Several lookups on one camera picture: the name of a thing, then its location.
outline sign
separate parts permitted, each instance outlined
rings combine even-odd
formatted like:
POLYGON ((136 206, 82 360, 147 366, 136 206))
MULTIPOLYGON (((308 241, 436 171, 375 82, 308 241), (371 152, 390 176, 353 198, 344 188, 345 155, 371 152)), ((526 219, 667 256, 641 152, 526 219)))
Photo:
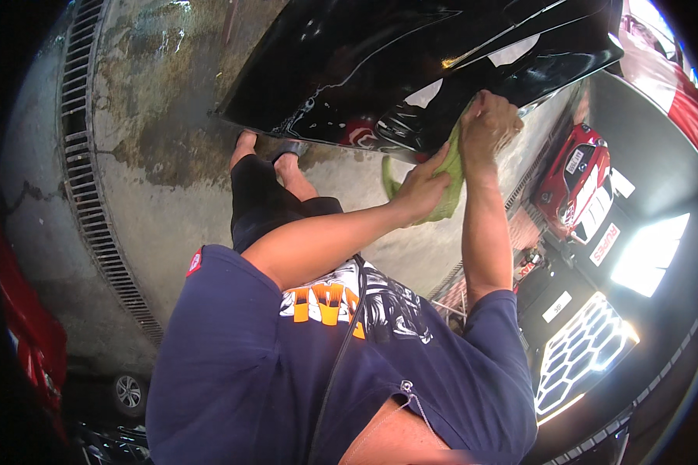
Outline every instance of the sign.
POLYGON ((615 244, 615 239, 618 238, 618 234, 621 234, 621 230, 616 228, 615 224, 610 223, 607 231, 605 231, 605 235, 600 239, 597 247, 595 247, 595 251, 589 256, 589 259, 595 266, 599 266, 605 259, 607 252, 609 252, 613 244, 615 244))
POLYGON ((556 299, 556 302, 554 302, 553 305, 551 305, 551 308, 549 308, 548 310, 546 310, 545 313, 543 313, 543 319, 546 320, 547 323, 550 323, 551 320, 556 318, 556 315, 561 313, 561 310, 563 310, 567 303, 571 301, 572 296, 568 292, 563 291, 563 294, 561 294, 561 296, 558 299, 556 299))
POLYGON ((579 166, 579 162, 581 162, 581 159, 583 157, 584 157, 584 152, 582 152, 579 149, 574 151, 574 155, 572 155, 572 159, 568 161, 568 165, 567 165, 567 171, 569 174, 574 174, 574 171, 576 171, 577 166, 579 166))
POLYGON ((522 281, 522 278, 527 276, 531 271, 535 269, 535 263, 528 262, 524 266, 518 266, 514 270, 514 279, 518 282, 522 281))

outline floor drain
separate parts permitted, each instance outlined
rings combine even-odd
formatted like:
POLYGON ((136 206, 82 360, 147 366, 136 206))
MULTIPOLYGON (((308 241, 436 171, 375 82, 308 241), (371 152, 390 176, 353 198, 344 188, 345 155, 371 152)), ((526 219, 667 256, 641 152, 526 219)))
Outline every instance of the floor drain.
POLYGON ((77 2, 72 25, 65 36, 67 50, 59 92, 65 188, 93 261, 121 306, 158 346, 163 339, 163 327, 152 316, 121 252, 100 188, 94 152, 90 121, 93 58, 107 3, 106 0, 77 2))

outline cable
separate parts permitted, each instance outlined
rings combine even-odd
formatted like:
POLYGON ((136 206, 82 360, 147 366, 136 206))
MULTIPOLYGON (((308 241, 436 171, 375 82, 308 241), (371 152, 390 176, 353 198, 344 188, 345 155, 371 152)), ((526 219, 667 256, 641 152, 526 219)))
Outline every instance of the cable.
POLYGON ((349 341, 351 341, 352 334, 356 329, 357 323, 363 318, 365 314, 365 294, 367 293, 367 272, 365 271, 365 260, 359 255, 354 254, 354 261, 359 267, 357 276, 357 281, 359 282, 359 301, 356 305, 356 312, 354 312, 354 318, 349 322, 349 330, 347 330, 342 345, 339 348, 339 355, 336 356, 336 360, 333 362, 333 367, 331 368, 331 375, 328 378, 328 385, 326 386, 326 392, 323 395, 323 403, 321 404, 321 411, 318 413, 318 422, 316 422, 316 429, 313 431, 313 440, 310 443, 310 451, 307 455, 308 465, 312 465, 316 459, 316 447, 318 445, 318 433, 321 431, 321 424, 323 423, 323 416, 326 413, 326 405, 328 404, 328 398, 331 394, 331 388, 333 387, 333 382, 336 379, 336 374, 339 372, 339 365, 341 364, 344 354, 349 347, 349 341))

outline graphic print on t-shirt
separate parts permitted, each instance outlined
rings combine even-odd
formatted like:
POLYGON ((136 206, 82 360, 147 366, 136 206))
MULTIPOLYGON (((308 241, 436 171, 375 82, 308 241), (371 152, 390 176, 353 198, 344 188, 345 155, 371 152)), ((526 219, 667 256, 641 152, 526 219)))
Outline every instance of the graphic print on t-shirt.
MULTIPOLYGON (((367 292, 365 317, 353 335, 375 342, 419 338, 424 344, 433 336, 421 315, 421 300, 374 266, 365 263, 367 292)), ((291 316, 301 323, 313 319, 328 326, 339 321, 348 323, 359 303, 358 266, 353 260, 344 262, 332 273, 282 294, 279 315, 291 316)))

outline green microfiber towel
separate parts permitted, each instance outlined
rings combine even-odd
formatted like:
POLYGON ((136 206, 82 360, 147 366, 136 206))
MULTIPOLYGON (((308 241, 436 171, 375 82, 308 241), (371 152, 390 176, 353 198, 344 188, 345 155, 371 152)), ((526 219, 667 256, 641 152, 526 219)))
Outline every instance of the green microfiber towel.
MULTIPOLYGON (((460 152, 458 151, 458 139, 460 138, 460 119, 455 123, 453 131, 449 134, 447 141, 449 142, 449 152, 445 157, 444 162, 435 170, 435 175, 440 172, 447 171, 450 182, 442 193, 442 199, 437 204, 434 210, 425 218, 420 219, 415 225, 420 225, 428 221, 439 221, 443 218, 452 218, 455 209, 460 202, 460 191, 463 188, 463 165, 460 161, 460 152)), ((385 156, 382 159, 382 185, 385 188, 385 193, 388 194, 388 199, 392 200, 395 197, 401 183, 393 179, 391 175, 391 158, 385 156)))

